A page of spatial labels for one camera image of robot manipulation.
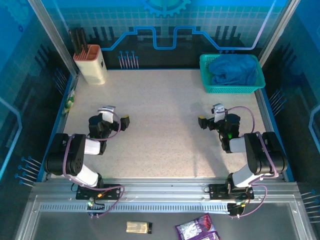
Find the blue t-shirt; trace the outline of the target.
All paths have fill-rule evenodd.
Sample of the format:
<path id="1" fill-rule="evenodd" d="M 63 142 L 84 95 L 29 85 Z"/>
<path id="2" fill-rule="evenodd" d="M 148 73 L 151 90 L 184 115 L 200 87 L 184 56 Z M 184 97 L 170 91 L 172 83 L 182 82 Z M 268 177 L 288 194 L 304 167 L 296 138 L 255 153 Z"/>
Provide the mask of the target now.
<path id="1" fill-rule="evenodd" d="M 217 86 L 253 86 L 256 61 L 248 54 L 223 54 L 208 65 L 211 84 Z"/>

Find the teal plastic basket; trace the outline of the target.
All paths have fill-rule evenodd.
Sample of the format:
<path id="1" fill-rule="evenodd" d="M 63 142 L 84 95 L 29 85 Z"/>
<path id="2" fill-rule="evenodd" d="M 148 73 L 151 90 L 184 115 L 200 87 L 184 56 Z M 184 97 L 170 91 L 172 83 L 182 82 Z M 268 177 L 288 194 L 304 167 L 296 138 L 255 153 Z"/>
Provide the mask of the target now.
<path id="1" fill-rule="evenodd" d="M 256 56 L 249 54 L 256 63 L 255 67 L 255 82 L 254 84 L 245 85 L 230 85 L 230 84 L 212 84 L 214 75 L 209 70 L 209 65 L 219 57 L 226 56 L 244 56 L 243 54 L 202 54 L 199 57 L 199 67 L 201 79 L 204 89 L 210 94 L 251 94 L 258 89 L 265 87 L 265 78 L 261 65 Z"/>

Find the green yellow patterned cloth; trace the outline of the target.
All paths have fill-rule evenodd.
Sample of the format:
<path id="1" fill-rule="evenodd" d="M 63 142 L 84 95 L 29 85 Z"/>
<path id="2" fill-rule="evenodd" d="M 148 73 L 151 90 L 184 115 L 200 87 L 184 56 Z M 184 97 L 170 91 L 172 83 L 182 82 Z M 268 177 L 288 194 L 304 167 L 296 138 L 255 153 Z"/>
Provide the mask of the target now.
<path id="1" fill-rule="evenodd" d="M 64 102 L 63 110 L 62 110 L 63 115 L 66 115 L 74 105 L 75 95 L 76 95 L 75 88 L 72 88 Z"/>

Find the beige utensil holder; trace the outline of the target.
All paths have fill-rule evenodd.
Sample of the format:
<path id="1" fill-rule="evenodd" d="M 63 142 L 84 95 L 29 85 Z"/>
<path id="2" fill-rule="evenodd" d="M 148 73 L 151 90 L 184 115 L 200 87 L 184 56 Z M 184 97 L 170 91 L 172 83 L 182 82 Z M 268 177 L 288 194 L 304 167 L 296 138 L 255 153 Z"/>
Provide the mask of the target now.
<path id="1" fill-rule="evenodd" d="M 103 85 L 108 73 L 101 47 L 97 44 L 87 47 L 87 52 L 83 47 L 79 54 L 74 53 L 73 60 L 89 85 Z"/>

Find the small black controller board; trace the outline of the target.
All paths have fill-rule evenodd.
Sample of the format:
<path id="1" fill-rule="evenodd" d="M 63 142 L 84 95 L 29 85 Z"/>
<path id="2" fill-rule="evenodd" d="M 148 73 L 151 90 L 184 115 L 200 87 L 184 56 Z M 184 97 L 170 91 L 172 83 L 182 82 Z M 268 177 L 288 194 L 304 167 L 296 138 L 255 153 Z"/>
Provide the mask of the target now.
<path id="1" fill-rule="evenodd" d="M 245 210 L 246 202 L 236 202 L 236 203 L 228 203 L 227 211 L 229 212 L 229 216 L 232 218 L 239 218 Z"/>
<path id="2" fill-rule="evenodd" d="M 105 204 L 103 203 L 97 203 L 96 199 L 94 197 L 90 197 L 88 202 L 87 202 L 87 214 L 90 216 L 92 219 L 94 216 L 97 218 L 99 217 L 99 213 L 96 213 L 96 211 L 104 210 L 105 209 Z"/>

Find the gold foil packet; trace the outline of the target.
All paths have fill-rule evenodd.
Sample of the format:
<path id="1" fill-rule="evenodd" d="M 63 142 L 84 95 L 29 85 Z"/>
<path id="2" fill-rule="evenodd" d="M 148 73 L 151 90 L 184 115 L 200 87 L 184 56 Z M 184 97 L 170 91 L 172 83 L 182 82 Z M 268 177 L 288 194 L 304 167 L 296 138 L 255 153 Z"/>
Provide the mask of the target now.
<path id="1" fill-rule="evenodd" d="M 153 228 L 152 222 L 146 221 L 128 221 L 126 223 L 127 233 L 151 234 Z"/>

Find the purple snack packet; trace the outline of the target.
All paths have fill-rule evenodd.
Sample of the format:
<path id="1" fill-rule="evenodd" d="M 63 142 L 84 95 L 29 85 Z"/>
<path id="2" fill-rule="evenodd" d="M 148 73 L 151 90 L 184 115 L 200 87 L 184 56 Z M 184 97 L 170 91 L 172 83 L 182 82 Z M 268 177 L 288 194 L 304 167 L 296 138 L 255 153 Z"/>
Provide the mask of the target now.
<path id="1" fill-rule="evenodd" d="M 208 213 L 189 222 L 176 225 L 179 240 L 221 240 Z"/>

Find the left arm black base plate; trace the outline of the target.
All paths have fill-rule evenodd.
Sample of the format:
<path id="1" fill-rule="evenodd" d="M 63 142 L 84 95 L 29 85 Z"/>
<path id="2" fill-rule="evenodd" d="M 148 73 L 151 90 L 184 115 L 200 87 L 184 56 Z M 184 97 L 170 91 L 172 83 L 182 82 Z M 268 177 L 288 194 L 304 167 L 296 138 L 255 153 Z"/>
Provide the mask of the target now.
<path id="1" fill-rule="evenodd" d="M 76 190 L 76 200 L 118 200 L 120 198 L 121 188 L 115 188 L 108 191 L 97 191 L 86 187 L 78 186 Z"/>

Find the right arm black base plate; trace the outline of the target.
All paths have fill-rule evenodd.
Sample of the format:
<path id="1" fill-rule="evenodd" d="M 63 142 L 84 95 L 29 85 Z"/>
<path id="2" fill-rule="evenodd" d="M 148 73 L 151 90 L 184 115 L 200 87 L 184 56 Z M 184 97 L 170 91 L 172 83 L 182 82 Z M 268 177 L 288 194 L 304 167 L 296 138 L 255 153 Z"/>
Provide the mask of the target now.
<path id="1" fill-rule="evenodd" d="M 226 184 L 209 184 L 208 188 L 211 200 L 244 201 L 255 198 L 252 187 L 231 187 Z"/>

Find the aluminium frame rail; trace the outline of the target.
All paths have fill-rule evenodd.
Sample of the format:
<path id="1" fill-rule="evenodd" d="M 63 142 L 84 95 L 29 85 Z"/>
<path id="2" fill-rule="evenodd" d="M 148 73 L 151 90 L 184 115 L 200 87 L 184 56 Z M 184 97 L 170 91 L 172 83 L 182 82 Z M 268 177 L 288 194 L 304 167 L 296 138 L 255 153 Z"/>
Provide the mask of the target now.
<path id="1" fill-rule="evenodd" d="M 122 203 L 209 203 L 207 193 L 209 184 L 224 184 L 224 178 L 108 178 L 106 184 L 124 186 Z M 37 202 L 75 202 L 76 194 L 71 191 L 71 181 L 50 178 L 46 182 L 33 185 L 29 201 Z M 288 203 L 302 200 L 295 182 L 279 179 L 266 179 L 253 188 L 253 203 L 259 203 L 266 196 L 266 203 Z"/>

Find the aluminium corner post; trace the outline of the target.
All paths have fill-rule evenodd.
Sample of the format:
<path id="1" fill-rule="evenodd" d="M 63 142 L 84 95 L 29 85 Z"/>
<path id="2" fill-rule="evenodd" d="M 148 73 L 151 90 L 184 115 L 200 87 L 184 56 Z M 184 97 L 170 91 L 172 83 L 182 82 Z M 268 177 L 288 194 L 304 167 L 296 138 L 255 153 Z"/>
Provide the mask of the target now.
<path id="1" fill-rule="evenodd" d="M 52 21 L 42 1 L 28 0 L 28 3 L 32 7 L 34 13 L 36 14 L 38 20 L 42 24 L 44 30 L 46 31 L 48 37 L 50 38 L 57 52 L 59 53 L 70 74 L 73 77 L 76 77 L 78 75 L 78 68 L 75 62 L 73 61 L 65 43 L 63 42 L 63 39 L 61 38 L 54 22 Z"/>
<path id="2" fill-rule="evenodd" d="M 263 67 L 267 62 L 270 54 L 272 53 L 274 47 L 276 46 L 278 40 L 280 39 L 281 35 L 283 34 L 285 28 L 287 27 L 290 19 L 292 18 L 293 14 L 295 13 L 299 3 L 301 0 L 287 0 L 287 3 L 278 18 L 274 28 L 270 36 L 268 37 L 265 45 L 260 52 L 258 59 L 260 66 Z"/>

